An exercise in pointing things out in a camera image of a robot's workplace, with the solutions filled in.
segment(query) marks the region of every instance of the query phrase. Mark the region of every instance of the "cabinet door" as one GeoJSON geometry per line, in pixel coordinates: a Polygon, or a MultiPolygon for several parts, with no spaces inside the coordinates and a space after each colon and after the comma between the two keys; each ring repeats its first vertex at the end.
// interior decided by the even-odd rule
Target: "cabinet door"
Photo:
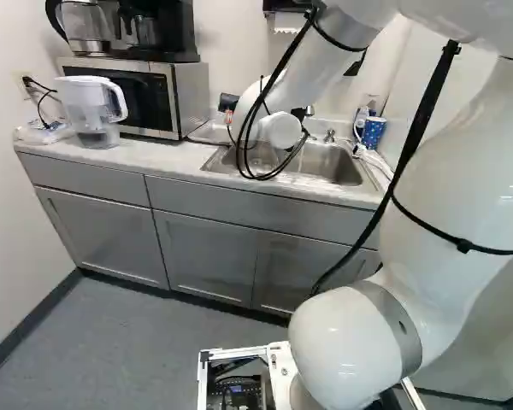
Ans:
{"type": "Polygon", "coordinates": [[[173,289],[251,305],[258,231],[162,211],[154,215],[173,289]]]}
{"type": "MultiPolygon", "coordinates": [[[[263,232],[252,307],[291,314],[306,299],[313,283],[349,250],[350,247],[336,243],[263,232]]],[[[379,264],[378,252],[362,249],[323,289],[367,278],[379,264]]]]}
{"type": "Polygon", "coordinates": [[[46,188],[36,192],[79,267],[168,289],[149,209],[46,188]]]}

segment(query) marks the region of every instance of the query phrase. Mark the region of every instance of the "faucet handle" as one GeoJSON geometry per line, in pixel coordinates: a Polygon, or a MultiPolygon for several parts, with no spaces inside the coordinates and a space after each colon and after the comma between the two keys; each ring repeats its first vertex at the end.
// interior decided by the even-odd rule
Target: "faucet handle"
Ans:
{"type": "Polygon", "coordinates": [[[336,134],[336,131],[333,128],[329,128],[327,130],[327,135],[325,136],[325,142],[333,143],[334,142],[334,134],[336,134]]]}
{"type": "Polygon", "coordinates": [[[315,108],[313,105],[309,105],[306,107],[306,117],[313,117],[315,115],[315,108]]]}

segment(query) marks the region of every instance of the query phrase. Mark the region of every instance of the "microwave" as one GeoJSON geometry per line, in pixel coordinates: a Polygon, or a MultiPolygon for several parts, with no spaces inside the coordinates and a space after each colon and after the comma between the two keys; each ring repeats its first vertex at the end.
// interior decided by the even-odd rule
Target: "microwave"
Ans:
{"type": "Polygon", "coordinates": [[[101,57],[61,57],[63,75],[97,75],[118,84],[129,115],[120,132],[181,140],[210,116],[209,65],[101,57]]]}

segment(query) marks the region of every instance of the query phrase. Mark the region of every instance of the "electrical outlet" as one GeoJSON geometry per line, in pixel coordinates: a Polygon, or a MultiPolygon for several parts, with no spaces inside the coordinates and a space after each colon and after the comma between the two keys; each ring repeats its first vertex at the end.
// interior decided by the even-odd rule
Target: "electrical outlet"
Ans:
{"type": "Polygon", "coordinates": [[[32,75],[27,71],[15,71],[12,73],[12,75],[23,100],[30,100],[31,95],[28,92],[28,87],[25,85],[23,81],[23,77],[32,77],[32,75]]]}

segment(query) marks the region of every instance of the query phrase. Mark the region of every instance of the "blue cup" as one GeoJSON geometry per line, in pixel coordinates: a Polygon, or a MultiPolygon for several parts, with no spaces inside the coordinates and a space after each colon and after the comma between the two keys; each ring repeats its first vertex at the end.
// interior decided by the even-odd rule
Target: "blue cup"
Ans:
{"type": "Polygon", "coordinates": [[[361,142],[367,149],[378,148],[378,143],[386,131],[387,120],[382,117],[367,117],[361,142]]]}

